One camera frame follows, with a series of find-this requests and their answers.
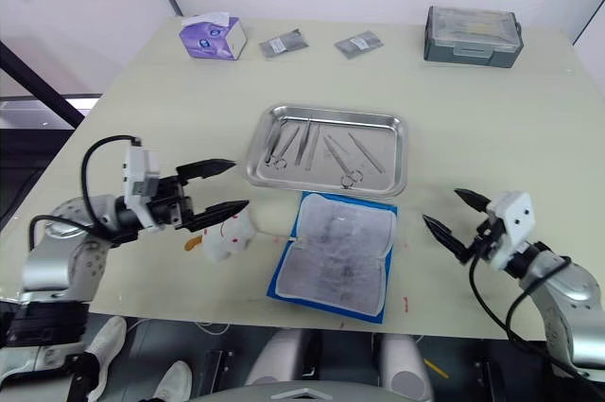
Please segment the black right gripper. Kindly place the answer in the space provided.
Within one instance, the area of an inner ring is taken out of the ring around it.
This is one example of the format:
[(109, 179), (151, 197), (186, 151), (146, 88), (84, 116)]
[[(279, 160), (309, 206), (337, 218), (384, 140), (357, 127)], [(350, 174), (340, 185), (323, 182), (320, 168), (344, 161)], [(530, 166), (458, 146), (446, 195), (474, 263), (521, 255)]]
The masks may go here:
[(500, 238), (506, 232), (503, 220), (487, 211), (487, 207), (490, 204), (490, 200), (487, 197), (466, 188), (455, 188), (454, 192), (468, 206), (477, 212), (487, 215), (487, 218), (476, 228), (476, 236), (471, 245), (466, 248), (443, 223), (428, 215), (423, 215), (426, 227), (432, 236), (450, 251), (462, 265), (465, 265), (470, 259), (475, 257), (489, 260), (490, 252), (494, 247), (499, 246)]

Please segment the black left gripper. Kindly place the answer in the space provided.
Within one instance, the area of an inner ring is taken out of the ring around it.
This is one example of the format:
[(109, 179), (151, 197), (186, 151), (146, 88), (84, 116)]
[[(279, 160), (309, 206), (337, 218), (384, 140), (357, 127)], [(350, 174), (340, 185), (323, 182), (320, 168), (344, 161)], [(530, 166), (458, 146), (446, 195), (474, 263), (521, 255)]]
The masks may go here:
[(152, 218), (158, 225), (197, 232), (236, 216), (249, 205), (249, 200), (225, 201), (195, 213), (191, 198), (184, 193), (190, 180), (214, 177), (235, 166), (235, 161), (219, 158), (177, 166), (177, 175), (159, 180), (157, 191), (148, 203)]

